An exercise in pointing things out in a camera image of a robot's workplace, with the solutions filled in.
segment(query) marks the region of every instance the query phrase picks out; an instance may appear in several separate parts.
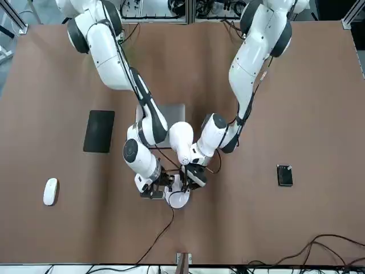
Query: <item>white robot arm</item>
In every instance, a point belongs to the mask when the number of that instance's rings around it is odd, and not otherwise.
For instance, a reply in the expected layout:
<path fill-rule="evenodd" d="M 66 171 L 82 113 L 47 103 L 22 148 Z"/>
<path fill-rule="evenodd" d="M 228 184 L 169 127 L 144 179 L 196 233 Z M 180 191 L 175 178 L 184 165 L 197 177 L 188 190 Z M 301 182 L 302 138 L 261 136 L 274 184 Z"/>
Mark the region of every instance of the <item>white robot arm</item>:
<path fill-rule="evenodd" d="M 219 114 L 205 119 L 197 143 L 191 146 L 192 163 L 206 166 L 214 151 L 231 153 L 251 112 L 253 85 L 264 61 L 281 56 L 290 44 L 291 25 L 287 14 L 300 13 L 309 0 L 252 0 L 242 12 L 240 28 L 246 34 L 229 70 L 229 83 L 239 110 L 233 123 L 226 124 Z"/>
<path fill-rule="evenodd" d="M 161 164 L 147 149 L 167 136 L 167 122 L 156 106 L 138 71 L 130 67 L 120 34 L 121 17 L 116 7 L 106 0 L 56 0 L 61 12 L 75 17 L 68 22 L 67 31 L 72 45 L 80 53 L 90 53 L 103 83 L 114 90 L 132 90 L 142 107 L 143 118 L 131 125 L 123 156 L 135 172 L 135 183 L 144 194 L 155 180 L 171 187 L 168 176 L 161 176 Z M 158 190 L 148 192 L 149 198 L 164 198 Z"/>

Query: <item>brown tabletop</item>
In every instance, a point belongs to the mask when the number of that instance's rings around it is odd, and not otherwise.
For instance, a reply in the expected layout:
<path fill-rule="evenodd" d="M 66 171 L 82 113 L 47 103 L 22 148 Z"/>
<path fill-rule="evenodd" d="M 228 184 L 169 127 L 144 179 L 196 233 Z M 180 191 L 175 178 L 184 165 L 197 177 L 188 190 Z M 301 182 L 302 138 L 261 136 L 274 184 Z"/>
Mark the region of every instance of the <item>brown tabletop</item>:
<path fill-rule="evenodd" d="M 228 71 L 239 46 L 222 23 L 146 24 L 126 52 L 158 104 L 186 105 L 197 139 L 206 114 L 235 114 Z M 143 263 L 174 263 L 176 252 L 192 253 L 195 264 L 274 263 L 319 233 L 365 241 L 364 102 L 351 32 L 340 22 L 293 23 L 291 46 L 259 87 L 240 146 L 176 211 Z M 1 263 L 135 263 L 143 255 L 171 210 L 140 198 L 123 160 L 136 104 L 132 92 L 102 84 L 65 26 L 20 37 L 0 101 Z M 90 110 L 115 111 L 109 154 L 83 152 Z M 291 188 L 278 187 L 280 163 L 293 166 Z M 46 207 L 52 177 L 59 198 Z M 321 241 L 347 261 L 364 256 L 344 241 Z M 309 264 L 340 262 L 314 247 Z"/>

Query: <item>small black box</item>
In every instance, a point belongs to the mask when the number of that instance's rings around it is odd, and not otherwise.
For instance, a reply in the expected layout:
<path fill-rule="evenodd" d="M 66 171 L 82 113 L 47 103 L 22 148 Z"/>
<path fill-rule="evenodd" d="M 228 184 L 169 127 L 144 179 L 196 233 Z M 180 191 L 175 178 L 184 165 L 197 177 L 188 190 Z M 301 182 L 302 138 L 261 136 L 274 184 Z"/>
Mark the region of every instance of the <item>small black box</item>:
<path fill-rule="evenodd" d="M 278 184 L 280 187 L 291 187 L 293 185 L 293 176 L 291 174 L 290 165 L 278 164 L 277 172 L 278 172 Z"/>

